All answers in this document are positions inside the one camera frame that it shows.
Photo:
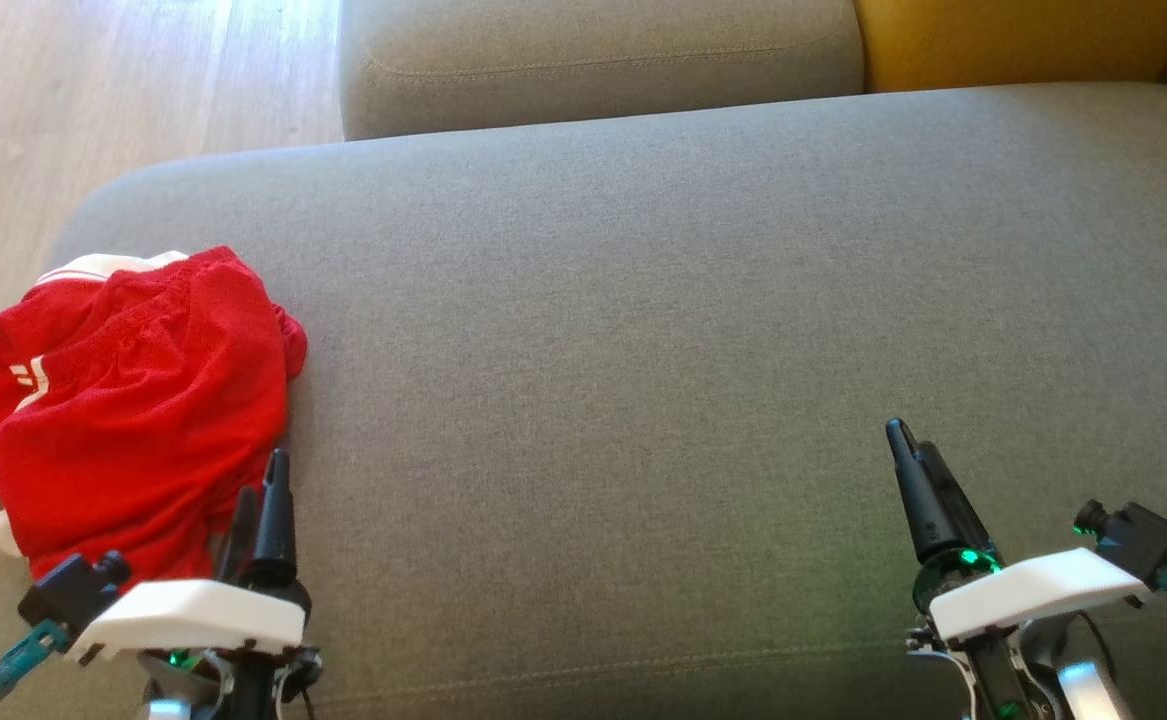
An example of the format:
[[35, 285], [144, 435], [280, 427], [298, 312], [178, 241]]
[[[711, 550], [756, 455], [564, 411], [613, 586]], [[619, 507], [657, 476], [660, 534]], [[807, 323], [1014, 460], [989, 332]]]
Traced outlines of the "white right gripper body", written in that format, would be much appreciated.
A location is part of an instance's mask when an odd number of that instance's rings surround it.
[[1072, 620], [1149, 594], [1091, 550], [1039, 555], [941, 583], [908, 632], [908, 652], [958, 671], [964, 719], [1132, 719], [1107, 660], [1062, 656]]

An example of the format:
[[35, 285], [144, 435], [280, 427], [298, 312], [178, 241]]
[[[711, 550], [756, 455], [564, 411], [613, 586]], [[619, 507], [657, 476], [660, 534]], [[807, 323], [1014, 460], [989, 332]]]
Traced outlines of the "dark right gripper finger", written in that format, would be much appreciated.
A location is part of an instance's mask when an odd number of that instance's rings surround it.
[[886, 421], [886, 442], [893, 456], [900, 501], [918, 562], [949, 548], [949, 518], [936, 492], [925, 443], [920, 443], [899, 418]]
[[938, 446], [934, 442], [922, 442], [918, 447], [922, 462], [925, 464], [927, 474], [931, 480], [931, 485], [936, 496], [944, 506], [946, 519], [952, 524], [953, 533], [958, 536], [964, 547], [977, 550], [986, 555], [994, 555], [994, 541], [987, 533], [987, 529], [979, 513], [973, 509], [963, 491], [958, 480], [953, 477], [945, 459], [941, 455]]

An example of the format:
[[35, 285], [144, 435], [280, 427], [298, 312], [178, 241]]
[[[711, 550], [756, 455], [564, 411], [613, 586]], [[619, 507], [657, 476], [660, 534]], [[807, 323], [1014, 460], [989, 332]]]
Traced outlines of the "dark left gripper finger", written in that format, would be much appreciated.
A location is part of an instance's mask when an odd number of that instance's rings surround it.
[[222, 583], [242, 583], [243, 576], [254, 555], [258, 524], [260, 520], [259, 496], [254, 487], [243, 487], [237, 492], [235, 515], [228, 534], [219, 543], [214, 562], [214, 579]]
[[253, 555], [243, 571], [243, 583], [273, 597], [309, 597], [298, 578], [291, 457], [286, 448], [272, 452], [263, 491]]

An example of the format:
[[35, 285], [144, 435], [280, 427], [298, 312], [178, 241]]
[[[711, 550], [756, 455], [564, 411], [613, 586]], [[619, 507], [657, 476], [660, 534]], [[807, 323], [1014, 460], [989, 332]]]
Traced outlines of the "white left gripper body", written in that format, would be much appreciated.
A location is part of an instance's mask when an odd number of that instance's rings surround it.
[[139, 719], [281, 719], [324, 671], [303, 642], [309, 597], [217, 580], [137, 583], [68, 646], [68, 660], [135, 656], [148, 674]]

